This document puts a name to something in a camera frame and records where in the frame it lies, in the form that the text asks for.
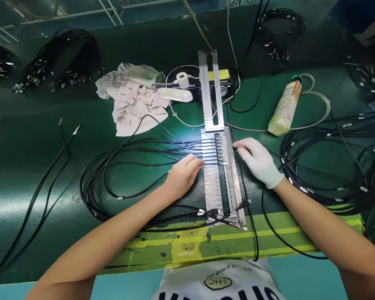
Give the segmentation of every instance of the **forearm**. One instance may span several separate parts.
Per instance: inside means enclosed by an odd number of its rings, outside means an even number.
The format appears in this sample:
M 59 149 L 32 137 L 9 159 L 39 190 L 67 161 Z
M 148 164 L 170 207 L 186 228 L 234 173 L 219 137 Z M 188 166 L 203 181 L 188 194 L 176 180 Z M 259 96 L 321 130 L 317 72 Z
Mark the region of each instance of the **forearm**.
M 172 201 L 162 187 L 103 223 L 67 250 L 39 280 L 40 283 L 82 281 L 96 276 L 160 211 Z
M 338 267 L 375 276 L 375 246 L 284 178 L 274 191 L 305 233 Z

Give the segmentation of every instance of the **gauge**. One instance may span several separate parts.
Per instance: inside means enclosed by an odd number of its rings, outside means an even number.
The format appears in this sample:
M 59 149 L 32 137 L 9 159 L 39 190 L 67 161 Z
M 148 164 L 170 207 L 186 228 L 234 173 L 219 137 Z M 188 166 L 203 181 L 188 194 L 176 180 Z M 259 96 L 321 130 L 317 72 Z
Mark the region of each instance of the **gauge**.
M 228 93 L 228 88 L 226 86 L 221 86 L 221 97 L 225 97 Z

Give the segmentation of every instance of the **plastic bottle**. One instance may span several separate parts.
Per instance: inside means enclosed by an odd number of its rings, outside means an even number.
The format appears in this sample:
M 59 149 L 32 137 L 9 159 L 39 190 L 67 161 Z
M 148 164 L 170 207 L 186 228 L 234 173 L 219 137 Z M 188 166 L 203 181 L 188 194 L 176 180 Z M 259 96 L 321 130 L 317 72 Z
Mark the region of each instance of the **plastic bottle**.
M 268 124 L 268 131 L 273 135 L 279 137 L 290 130 L 296 111 L 296 105 L 300 97 L 302 82 L 303 79 L 301 76 L 294 75 L 292 81 L 283 90 L 282 97 Z

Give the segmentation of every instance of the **human hand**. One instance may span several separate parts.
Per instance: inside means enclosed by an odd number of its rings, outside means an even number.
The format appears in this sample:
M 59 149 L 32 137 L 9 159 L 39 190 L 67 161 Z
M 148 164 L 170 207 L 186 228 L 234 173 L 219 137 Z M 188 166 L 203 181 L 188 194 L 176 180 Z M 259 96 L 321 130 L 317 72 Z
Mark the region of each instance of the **human hand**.
M 267 188 L 273 189 L 284 178 L 276 168 L 268 150 L 259 141 L 249 137 L 234 142 L 232 146 L 237 148 L 237 152 L 246 162 L 251 173 L 264 182 Z
M 162 190 L 171 202 L 182 198 L 192 187 L 204 161 L 189 154 L 172 166 Z

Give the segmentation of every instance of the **silver connector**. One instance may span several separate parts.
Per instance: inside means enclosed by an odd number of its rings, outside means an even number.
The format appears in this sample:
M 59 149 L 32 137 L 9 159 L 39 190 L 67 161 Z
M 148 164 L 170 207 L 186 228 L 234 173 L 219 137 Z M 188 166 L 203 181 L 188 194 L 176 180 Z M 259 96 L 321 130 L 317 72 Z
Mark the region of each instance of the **silver connector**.
M 79 128 L 80 128 L 80 125 L 79 125 L 78 127 L 76 127 L 75 131 L 73 132 L 73 135 L 76 135 L 76 134 L 77 134 Z

